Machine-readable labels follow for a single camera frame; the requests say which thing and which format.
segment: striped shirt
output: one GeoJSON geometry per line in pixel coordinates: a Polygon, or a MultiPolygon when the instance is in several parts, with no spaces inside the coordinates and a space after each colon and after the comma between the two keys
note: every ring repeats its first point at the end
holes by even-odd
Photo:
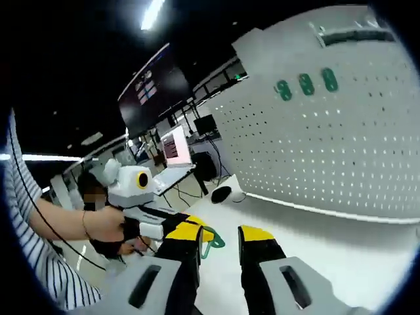
{"type": "Polygon", "coordinates": [[[58,307],[71,310],[87,306],[100,299],[97,288],[89,285],[72,267],[54,251],[50,244],[38,236],[29,226],[29,217],[36,211],[19,175],[19,167],[29,194],[36,202],[42,194],[22,159],[22,151],[16,135],[14,114],[10,116],[10,131],[7,131],[7,145],[4,154],[10,155],[1,163],[5,165],[5,190],[9,203],[10,219],[19,238],[23,253],[33,268],[38,280],[49,292],[58,307]],[[16,159],[13,155],[11,138],[16,159]]]}

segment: white robot head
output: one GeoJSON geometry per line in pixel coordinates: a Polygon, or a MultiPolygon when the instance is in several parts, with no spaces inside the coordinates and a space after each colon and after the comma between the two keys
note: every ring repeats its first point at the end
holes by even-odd
{"type": "Polygon", "coordinates": [[[104,178],[110,183],[108,201],[116,207],[135,207],[154,199],[154,181],[147,167],[121,166],[115,159],[109,159],[104,178]]]}

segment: hand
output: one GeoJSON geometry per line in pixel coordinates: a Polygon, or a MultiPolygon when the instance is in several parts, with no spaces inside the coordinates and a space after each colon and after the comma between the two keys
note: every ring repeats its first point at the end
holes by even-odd
{"type": "Polygon", "coordinates": [[[148,246],[150,246],[150,243],[152,242],[152,240],[145,236],[142,236],[142,239],[144,240],[144,242],[139,237],[135,240],[135,248],[138,251],[147,251],[147,248],[148,246]]]}
{"type": "Polygon", "coordinates": [[[134,246],[127,243],[122,243],[118,249],[118,255],[130,255],[134,251],[134,246]]]}
{"type": "Polygon", "coordinates": [[[85,228],[89,236],[101,242],[120,242],[124,239],[121,223],[124,222],[123,212],[106,206],[99,211],[85,213],[85,228]]]}

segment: person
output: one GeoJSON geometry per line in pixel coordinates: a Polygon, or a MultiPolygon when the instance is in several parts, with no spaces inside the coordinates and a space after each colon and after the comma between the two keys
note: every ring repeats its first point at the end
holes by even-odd
{"type": "MultiPolygon", "coordinates": [[[[105,187],[96,179],[96,177],[89,171],[84,171],[80,174],[77,179],[77,188],[80,196],[82,196],[83,202],[85,203],[84,210],[96,211],[102,209],[105,205],[109,205],[108,197],[105,187]]],[[[127,240],[133,240],[138,237],[138,223],[129,221],[126,222],[124,228],[124,240],[115,242],[103,242],[99,240],[90,240],[92,246],[97,253],[104,255],[107,259],[121,259],[121,255],[130,255],[135,247],[131,243],[127,243],[127,240]]],[[[140,251],[146,251],[150,246],[151,240],[149,238],[142,237],[137,243],[140,244],[140,248],[136,248],[140,251]]]]}
{"type": "Polygon", "coordinates": [[[16,135],[13,111],[6,129],[1,169],[6,209],[24,258],[55,304],[62,310],[87,306],[101,299],[100,291],[87,283],[51,247],[47,240],[120,242],[124,239],[123,213],[109,205],[98,211],[68,211],[41,198],[42,191],[29,172],[16,135]]]}

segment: yellow circular eye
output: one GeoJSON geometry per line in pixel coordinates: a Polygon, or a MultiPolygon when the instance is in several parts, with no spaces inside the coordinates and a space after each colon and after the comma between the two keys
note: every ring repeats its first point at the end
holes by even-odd
{"type": "Polygon", "coordinates": [[[149,178],[145,172],[140,172],[137,174],[137,187],[140,189],[145,189],[149,183],[149,178]]]}

